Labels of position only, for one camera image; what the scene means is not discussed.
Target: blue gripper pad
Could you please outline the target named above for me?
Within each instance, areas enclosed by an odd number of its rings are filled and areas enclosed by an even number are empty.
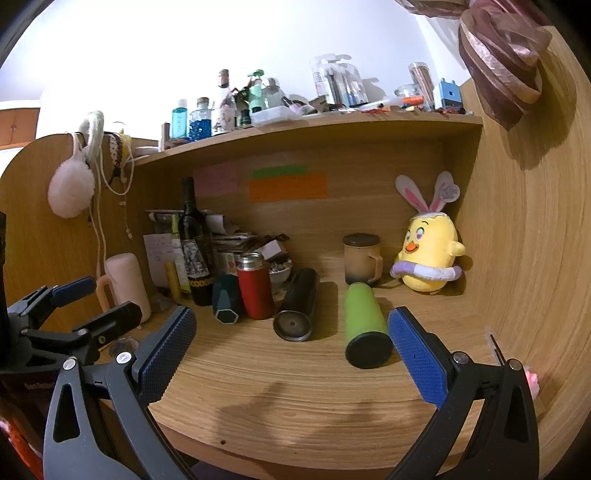
[[[406,307],[390,312],[388,333],[423,400],[441,408],[453,379],[449,351]]]
[[[162,398],[196,332],[197,320],[193,311],[177,307],[164,325],[139,345],[131,374],[142,405]]]

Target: blue liquid bottle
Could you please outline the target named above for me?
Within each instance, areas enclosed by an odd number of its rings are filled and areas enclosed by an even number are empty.
[[[187,99],[178,101],[177,107],[173,110],[173,119],[170,122],[170,137],[181,138],[187,136]]]

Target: bunny ears headband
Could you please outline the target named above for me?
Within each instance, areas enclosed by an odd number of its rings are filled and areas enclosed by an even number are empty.
[[[435,194],[427,207],[417,185],[406,175],[396,177],[396,189],[419,213],[439,213],[446,203],[455,202],[460,197],[460,187],[453,183],[452,174],[442,171],[435,182]]]

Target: black bottle cap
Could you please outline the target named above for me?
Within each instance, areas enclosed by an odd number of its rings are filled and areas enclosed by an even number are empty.
[[[365,332],[353,338],[345,349],[345,358],[357,368],[376,368],[392,355],[392,339],[382,332]]]

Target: wooden desk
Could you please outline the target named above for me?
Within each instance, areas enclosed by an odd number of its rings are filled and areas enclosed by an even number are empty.
[[[374,370],[347,363],[345,291],[336,276],[320,283],[314,333],[304,343],[280,339],[271,319],[222,325],[211,308],[187,303],[197,336],[164,398],[150,406],[172,444],[256,478],[386,477],[434,406],[421,399],[396,354]],[[493,362],[484,325],[453,290],[429,296],[391,280],[374,291],[384,316],[406,305],[450,350]],[[155,314],[133,336],[141,340],[170,312]],[[473,410],[452,455],[465,447],[479,407]]]

